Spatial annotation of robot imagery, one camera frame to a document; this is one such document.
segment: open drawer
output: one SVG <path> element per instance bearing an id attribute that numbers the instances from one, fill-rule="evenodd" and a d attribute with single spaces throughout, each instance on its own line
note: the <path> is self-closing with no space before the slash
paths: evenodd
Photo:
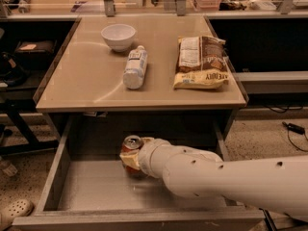
<path id="1" fill-rule="evenodd" d="M 175 196 L 160 179 L 128 175 L 119 159 L 123 139 L 132 134 L 215 150 L 211 123 L 211 113 L 71 116 L 35 213 L 13 225 L 58 231 L 249 230 L 264 218 L 261 211 L 223 197 Z"/>

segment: floor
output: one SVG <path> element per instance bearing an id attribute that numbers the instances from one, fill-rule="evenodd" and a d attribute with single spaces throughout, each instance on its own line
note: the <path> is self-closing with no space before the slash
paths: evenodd
<path id="1" fill-rule="evenodd" d="M 25 115 L 24 118 L 40 141 L 50 140 L 52 135 L 41 115 Z M 0 122 L 7 124 L 6 128 L 13 131 L 13 135 L 3 141 L 4 144 L 26 142 L 6 117 L 1 116 Z M 290 143 L 282 122 L 308 128 L 308 109 L 293 107 L 289 110 L 240 110 L 226 139 L 230 159 L 237 161 L 306 155 L 307 152 L 296 149 Z M 300 149 L 308 151 L 308 141 L 304 136 L 290 133 L 290 138 Z M 54 154 L 55 150 L 49 149 L 6 157 L 13 162 L 19 173 L 10 178 L 0 171 L 0 210 L 18 198 L 27 198 L 35 205 L 39 203 Z M 295 225 L 291 219 L 282 215 L 271 213 L 271 216 L 277 227 L 287 228 Z M 266 230 L 268 228 L 265 223 L 261 222 L 253 231 Z"/>

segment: white bottle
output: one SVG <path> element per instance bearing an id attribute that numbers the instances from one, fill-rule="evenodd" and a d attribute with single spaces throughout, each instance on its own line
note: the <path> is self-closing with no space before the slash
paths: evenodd
<path id="1" fill-rule="evenodd" d="M 10 160 L 4 160 L 0 156 L 0 169 L 8 176 L 13 177 L 18 173 L 17 168 L 11 163 Z"/>
<path id="2" fill-rule="evenodd" d="M 129 53 L 123 84 L 128 89 L 138 89 L 142 86 L 147 66 L 147 52 L 142 45 Z"/>

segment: bottle label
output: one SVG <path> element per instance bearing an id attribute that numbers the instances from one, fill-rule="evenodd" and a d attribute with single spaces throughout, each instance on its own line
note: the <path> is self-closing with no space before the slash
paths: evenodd
<path id="1" fill-rule="evenodd" d="M 10 177 L 15 176 L 18 173 L 17 168 L 10 164 L 7 168 L 2 169 Z"/>

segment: white shoe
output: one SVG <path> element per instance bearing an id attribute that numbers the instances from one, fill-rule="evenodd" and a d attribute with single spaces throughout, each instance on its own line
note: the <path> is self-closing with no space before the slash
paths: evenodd
<path id="1" fill-rule="evenodd" d="M 8 205 L 0 212 L 0 231 L 12 226 L 15 218 L 29 216 L 33 208 L 33 203 L 27 199 L 19 199 Z"/>

